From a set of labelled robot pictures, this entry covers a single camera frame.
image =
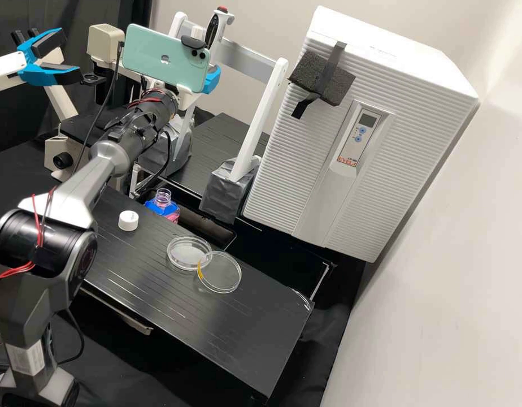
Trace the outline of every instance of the plastic bottle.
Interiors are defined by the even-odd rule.
[[[155,197],[150,201],[146,201],[144,206],[171,222],[178,223],[180,208],[176,202],[171,201],[171,191],[167,188],[159,188],[155,193]]]

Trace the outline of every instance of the smartphone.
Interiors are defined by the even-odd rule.
[[[184,45],[178,38],[130,24],[123,55],[122,63],[131,71],[171,85],[187,86],[192,92],[203,90],[210,61],[210,51],[205,47]]]

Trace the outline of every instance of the black strap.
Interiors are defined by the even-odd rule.
[[[297,103],[295,110],[293,110],[293,113],[291,114],[292,117],[300,119],[308,105],[321,97],[325,91],[325,88],[327,87],[327,84],[334,75],[334,71],[336,70],[336,66],[338,65],[338,61],[340,61],[340,57],[342,56],[346,45],[347,44],[344,42],[337,41],[333,51],[330,53],[325,67],[323,68],[323,72],[316,82],[314,91],[310,92],[310,94],[304,100]]]

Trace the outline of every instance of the petri dish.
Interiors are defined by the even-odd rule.
[[[242,271],[237,261],[226,252],[209,252],[197,267],[197,277],[211,291],[227,294],[237,289]]]
[[[210,262],[207,254],[212,250],[208,242],[196,236],[175,237],[167,246],[171,263],[181,270],[195,271],[197,265],[205,267]]]

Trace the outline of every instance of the robotic arm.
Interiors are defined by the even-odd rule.
[[[26,198],[0,220],[0,265],[35,264],[0,281],[0,333],[10,363],[0,383],[0,406],[69,407],[79,386],[57,366],[50,320],[68,309],[97,252],[91,211],[113,176],[126,174],[177,113],[175,96],[154,89],[135,102],[90,150],[90,161],[53,192]],[[34,218],[46,212],[44,241]]]

